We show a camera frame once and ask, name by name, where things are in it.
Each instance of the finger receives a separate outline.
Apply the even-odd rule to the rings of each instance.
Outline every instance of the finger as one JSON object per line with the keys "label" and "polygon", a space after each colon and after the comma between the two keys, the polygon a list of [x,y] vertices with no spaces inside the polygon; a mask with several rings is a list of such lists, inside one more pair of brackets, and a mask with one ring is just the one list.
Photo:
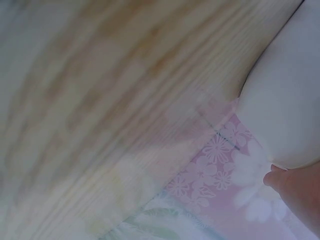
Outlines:
{"label": "finger", "polygon": [[279,167],[277,167],[277,166],[275,166],[273,164],[271,165],[270,169],[271,169],[272,172],[275,172],[275,171],[285,172],[284,169],[281,169],[281,168],[279,168]]}
{"label": "finger", "polygon": [[263,178],[264,185],[272,187],[274,190],[278,191],[281,174],[282,171],[279,170],[268,172]]}

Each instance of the white object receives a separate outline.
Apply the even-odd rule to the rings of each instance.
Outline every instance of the white object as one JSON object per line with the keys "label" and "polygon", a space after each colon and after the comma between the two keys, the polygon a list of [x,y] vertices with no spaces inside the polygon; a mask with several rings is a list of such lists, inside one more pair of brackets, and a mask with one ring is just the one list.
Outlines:
{"label": "white object", "polygon": [[319,0],[306,0],[267,48],[244,85],[237,116],[275,165],[320,160]]}

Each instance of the fingertip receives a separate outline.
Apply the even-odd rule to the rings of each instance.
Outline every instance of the fingertip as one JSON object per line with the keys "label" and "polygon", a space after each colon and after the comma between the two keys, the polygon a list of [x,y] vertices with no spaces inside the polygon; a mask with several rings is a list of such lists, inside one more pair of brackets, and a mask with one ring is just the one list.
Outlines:
{"label": "fingertip", "polygon": [[263,178],[263,184],[270,187],[271,186],[271,179],[272,179],[272,171],[268,172]]}

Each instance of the fabric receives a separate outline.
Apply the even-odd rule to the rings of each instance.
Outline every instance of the fabric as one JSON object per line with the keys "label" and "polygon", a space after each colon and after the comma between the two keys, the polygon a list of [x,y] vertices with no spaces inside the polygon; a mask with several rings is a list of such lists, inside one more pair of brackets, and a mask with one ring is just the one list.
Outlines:
{"label": "fabric", "polygon": [[159,195],[101,240],[316,240],[263,184],[270,166],[233,115]]}
{"label": "fabric", "polygon": [[239,98],[239,119],[282,168],[320,159],[319,26],[320,1],[304,1],[261,56]]}

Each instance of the skin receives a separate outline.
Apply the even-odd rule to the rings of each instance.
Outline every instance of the skin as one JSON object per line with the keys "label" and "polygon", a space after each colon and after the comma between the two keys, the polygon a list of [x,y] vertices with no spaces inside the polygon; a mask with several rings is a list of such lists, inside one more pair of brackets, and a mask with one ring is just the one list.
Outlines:
{"label": "skin", "polygon": [[320,238],[320,162],[288,171],[272,165],[263,182]]}

